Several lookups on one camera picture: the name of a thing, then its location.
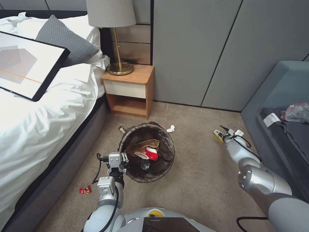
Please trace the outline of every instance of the wooden nightstand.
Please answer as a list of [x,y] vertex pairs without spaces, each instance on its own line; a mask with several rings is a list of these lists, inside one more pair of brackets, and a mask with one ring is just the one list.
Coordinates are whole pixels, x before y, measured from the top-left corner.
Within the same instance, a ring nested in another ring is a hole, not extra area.
[[130,74],[106,72],[101,79],[112,113],[148,119],[154,99],[153,66],[136,64]]

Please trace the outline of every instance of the white drawer front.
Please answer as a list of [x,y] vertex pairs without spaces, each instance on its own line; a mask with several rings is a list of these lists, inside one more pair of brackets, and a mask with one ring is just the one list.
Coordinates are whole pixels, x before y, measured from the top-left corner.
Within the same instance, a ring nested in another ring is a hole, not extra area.
[[108,94],[146,98],[145,85],[114,82],[108,80],[104,80],[104,85]]

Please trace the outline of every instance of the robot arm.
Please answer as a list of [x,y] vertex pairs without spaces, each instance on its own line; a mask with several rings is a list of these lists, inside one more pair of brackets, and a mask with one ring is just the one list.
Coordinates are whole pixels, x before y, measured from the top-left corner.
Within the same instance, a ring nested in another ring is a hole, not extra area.
[[289,184],[261,164],[246,148],[246,141],[241,136],[225,134],[220,140],[238,164],[240,188],[254,199],[276,230],[309,231],[309,204],[293,197]]
[[97,187],[99,191],[98,209],[85,223],[84,232],[118,231],[126,224],[120,210],[123,204],[123,173],[125,172],[126,154],[112,152],[108,157],[108,177],[100,177]]

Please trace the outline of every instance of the black trash bag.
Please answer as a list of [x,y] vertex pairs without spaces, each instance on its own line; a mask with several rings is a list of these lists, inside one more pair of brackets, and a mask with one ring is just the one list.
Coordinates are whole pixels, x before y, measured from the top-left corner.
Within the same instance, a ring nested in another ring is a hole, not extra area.
[[124,152],[129,144],[140,143],[149,139],[159,140],[159,158],[152,161],[147,171],[141,169],[139,157],[127,155],[129,167],[126,174],[139,183],[150,183],[162,178],[171,168],[175,149],[172,138],[159,124],[155,122],[143,123],[139,126],[133,126],[126,130],[119,143],[118,151]]

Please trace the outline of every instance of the carpet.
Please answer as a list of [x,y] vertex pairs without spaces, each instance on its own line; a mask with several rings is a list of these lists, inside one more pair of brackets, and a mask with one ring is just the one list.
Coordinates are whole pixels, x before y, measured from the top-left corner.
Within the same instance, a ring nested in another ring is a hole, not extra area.
[[[82,195],[80,187],[90,184],[98,170],[96,153],[107,156],[117,151],[125,129],[154,121],[168,129],[175,147],[175,160],[170,171],[160,180],[141,184],[124,177],[122,214],[145,207],[167,208],[218,232],[241,231],[236,218],[264,216],[254,200],[238,186],[238,166],[230,158],[225,146],[213,131],[219,125],[240,129],[253,145],[246,127],[237,112],[205,109],[170,103],[154,102],[149,120],[109,114],[104,127],[72,182],[37,226],[36,232],[80,231],[89,214],[96,210],[98,190]],[[101,177],[107,175],[102,165]],[[240,222],[248,232],[275,231],[269,221]]]

